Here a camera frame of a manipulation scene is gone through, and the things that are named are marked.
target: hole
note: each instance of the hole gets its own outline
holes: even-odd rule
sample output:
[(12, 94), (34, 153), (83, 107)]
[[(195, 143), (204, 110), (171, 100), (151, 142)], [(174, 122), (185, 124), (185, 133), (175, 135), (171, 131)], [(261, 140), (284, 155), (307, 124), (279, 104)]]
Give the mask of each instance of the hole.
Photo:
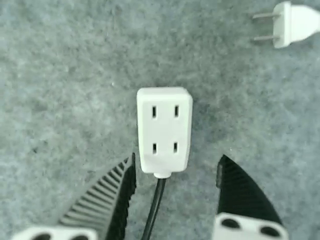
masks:
[(157, 116), (156, 106), (152, 107), (152, 117), (155, 118)]
[(176, 105), (176, 106), (174, 107), (174, 116), (175, 116), (176, 118), (179, 116), (179, 106), (178, 106), (178, 105)]
[(71, 240), (89, 240), (89, 238), (85, 235), (75, 236)]
[(175, 143), (173, 144), (173, 152), (176, 153), (177, 151), (178, 151), (178, 143), (175, 142)]
[(50, 239), (51, 239), (51, 236), (48, 233), (42, 233), (32, 238), (32, 240), (50, 240)]
[(154, 143), (152, 148), (153, 148), (153, 154), (156, 154), (157, 153), (157, 144)]
[(221, 223), (223, 226), (227, 227), (227, 228), (231, 228), (231, 229), (240, 229), (240, 225), (237, 221), (233, 220), (233, 219), (225, 219), (222, 221)]
[(264, 235), (268, 235), (270, 237), (280, 237), (280, 233), (274, 229), (273, 227), (270, 226), (265, 226), (261, 228), (260, 232)]

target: outlet slot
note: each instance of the outlet slot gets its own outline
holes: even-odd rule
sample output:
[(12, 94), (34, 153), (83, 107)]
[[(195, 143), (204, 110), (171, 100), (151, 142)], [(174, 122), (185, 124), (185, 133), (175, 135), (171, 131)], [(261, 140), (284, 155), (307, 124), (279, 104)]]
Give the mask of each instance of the outlet slot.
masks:
[(156, 106), (152, 106), (152, 118), (156, 118), (156, 116), (157, 116), (157, 108), (156, 108)]
[(157, 144), (156, 144), (156, 143), (154, 143), (154, 144), (152, 145), (152, 150), (153, 150), (153, 154), (156, 154), (156, 153), (157, 153)]
[(178, 152), (178, 143), (177, 143), (177, 142), (175, 142), (175, 143), (173, 144), (173, 152), (174, 152), (174, 153)]
[(174, 107), (174, 116), (177, 118), (179, 116), (179, 106), (175, 105)]

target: cord strain relief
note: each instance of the cord strain relief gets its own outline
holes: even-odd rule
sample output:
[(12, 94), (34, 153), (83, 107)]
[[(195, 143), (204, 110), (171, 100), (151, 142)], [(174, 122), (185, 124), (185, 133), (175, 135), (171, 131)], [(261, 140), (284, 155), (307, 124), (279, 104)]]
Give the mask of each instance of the cord strain relief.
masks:
[(157, 179), (167, 179), (171, 176), (171, 172), (155, 172), (153, 175)]

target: black cord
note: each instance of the black cord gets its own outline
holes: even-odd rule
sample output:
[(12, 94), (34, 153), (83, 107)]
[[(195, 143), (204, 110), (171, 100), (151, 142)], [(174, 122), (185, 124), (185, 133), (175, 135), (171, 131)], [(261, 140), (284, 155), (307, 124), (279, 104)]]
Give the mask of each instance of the black cord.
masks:
[(145, 227), (144, 227), (144, 231), (143, 231), (143, 235), (142, 235), (141, 240), (149, 240), (150, 239), (151, 232), (154, 227), (154, 223), (155, 223), (158, 209), (160, 206), (160, 202), (162, 199), (162, 195), (164, 193), (165, 185), (166, 185), (166, 179), (159, 178), (158, 182), (156, 184), (156, 187), (155, 187), (152, 204), (150, 207), (148, 219), (146, 220), (146, 223), (145, 223)]

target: white plug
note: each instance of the white plug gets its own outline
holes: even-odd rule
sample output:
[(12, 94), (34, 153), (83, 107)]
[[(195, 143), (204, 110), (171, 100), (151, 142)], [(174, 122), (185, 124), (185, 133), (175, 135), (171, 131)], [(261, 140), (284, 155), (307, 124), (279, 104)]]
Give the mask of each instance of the white plug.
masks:
[(257, 36), (254, 40), (273, 40), (276, 49), (320, 32), (320, 12), (306, 5), (292, 5), (290, 1), (279, 3), (271, 13), (255, 14), (253, 18), (273, 18), (273, 35)]
[(186, 169), (193, 99), (183, 87), (141, 88), (136, 95), (142, 171), (158, 179)]
[(98, 240), (98, 234), (81, 227), (32, 226), (15, 234), (12, 240)]
[(289, 240), (287, 230), (277, 222), (227, 212), (215, 216), (212, 240)]

